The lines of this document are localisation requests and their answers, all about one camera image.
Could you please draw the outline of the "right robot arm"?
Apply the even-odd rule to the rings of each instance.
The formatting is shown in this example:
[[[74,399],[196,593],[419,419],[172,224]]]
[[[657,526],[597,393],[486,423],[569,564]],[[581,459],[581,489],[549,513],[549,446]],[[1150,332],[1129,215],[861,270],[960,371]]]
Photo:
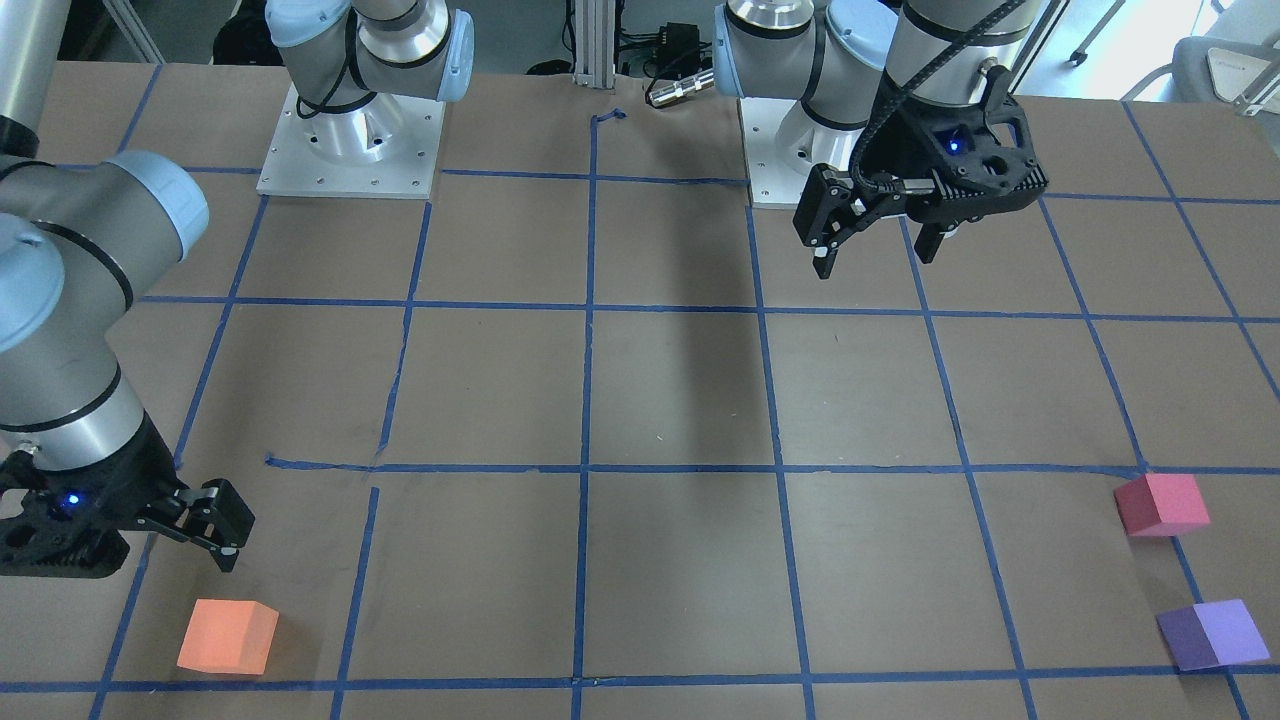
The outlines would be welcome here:
[[[3,493],[6,577],[105,578],[151,530],[230,571],[255,516],[229,480],[189,488],[106,341],[206,231],[174,161],[122,151],[88,170],[41,161],[38,123],[68,1],[3,4]]]

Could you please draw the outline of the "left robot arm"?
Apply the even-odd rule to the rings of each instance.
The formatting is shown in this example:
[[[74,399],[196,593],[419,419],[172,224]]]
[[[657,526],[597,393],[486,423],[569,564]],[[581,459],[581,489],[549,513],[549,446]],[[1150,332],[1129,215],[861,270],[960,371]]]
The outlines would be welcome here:
[[[960,225],[1021,210],[1050,181],[1012,96],[1037,1],[727,1],[716,87],[790,100],[814,140],[794,213],[827,279],[841,247],[890,217],[932,263]]]

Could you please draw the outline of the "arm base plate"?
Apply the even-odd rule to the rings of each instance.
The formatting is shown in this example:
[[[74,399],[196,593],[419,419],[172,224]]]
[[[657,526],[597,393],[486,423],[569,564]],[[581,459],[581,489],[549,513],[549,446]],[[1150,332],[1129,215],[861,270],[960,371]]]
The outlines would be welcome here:
[[[289,88],[256,190],[266,196],[428,200],[447,105],[379,94],[347,114],[297,113]]]
[[[742,97],[740,120],[755,209],[794,210],[813,164],[845,168],[861,135],[813,120],[799,100]]]

